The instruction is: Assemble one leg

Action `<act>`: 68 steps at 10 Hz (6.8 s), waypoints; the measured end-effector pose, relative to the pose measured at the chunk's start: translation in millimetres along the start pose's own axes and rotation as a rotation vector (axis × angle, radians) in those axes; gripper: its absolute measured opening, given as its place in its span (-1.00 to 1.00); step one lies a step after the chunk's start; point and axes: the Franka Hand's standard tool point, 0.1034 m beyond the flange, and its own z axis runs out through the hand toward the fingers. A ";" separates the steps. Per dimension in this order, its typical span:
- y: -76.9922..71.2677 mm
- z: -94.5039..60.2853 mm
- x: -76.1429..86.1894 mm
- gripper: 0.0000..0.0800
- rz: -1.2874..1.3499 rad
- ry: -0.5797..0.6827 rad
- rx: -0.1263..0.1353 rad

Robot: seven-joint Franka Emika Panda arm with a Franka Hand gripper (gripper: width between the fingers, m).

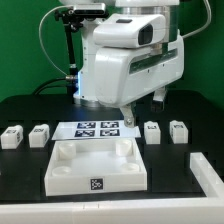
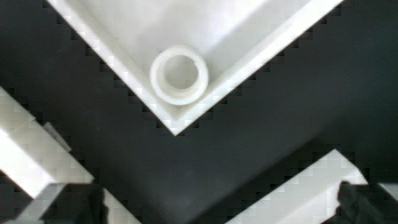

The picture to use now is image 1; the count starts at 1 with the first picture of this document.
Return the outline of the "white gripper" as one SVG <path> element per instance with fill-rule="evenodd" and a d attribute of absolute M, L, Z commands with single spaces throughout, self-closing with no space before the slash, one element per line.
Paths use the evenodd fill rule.
<path fill-rule="evenodd" d="M 167 52 L 153 55 L 152 51 L 152 47 L 103 47 L 96 54 L 96 98 L 103 105 L 121 107 L 124 125 L 128 128 L 135 127 L 134 109 L 129 103 L 156 90 L 151 110 L 161 112 L 166 98 L 164 86 L 178 80 L 183 74 L 184 43 L 181 36 L 168 44 Z"/>

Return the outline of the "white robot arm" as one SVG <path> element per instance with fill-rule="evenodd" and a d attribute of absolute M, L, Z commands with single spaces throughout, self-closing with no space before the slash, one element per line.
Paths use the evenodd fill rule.
<path fill-rule="evenodd" d="M 74 101 L 118 108 L 127 127 L 135 125 L 134 102 L 161 97 L 184 70 L 178 30 L 180 0 L 59 0 L 83 29 L 83 67 Z"/>

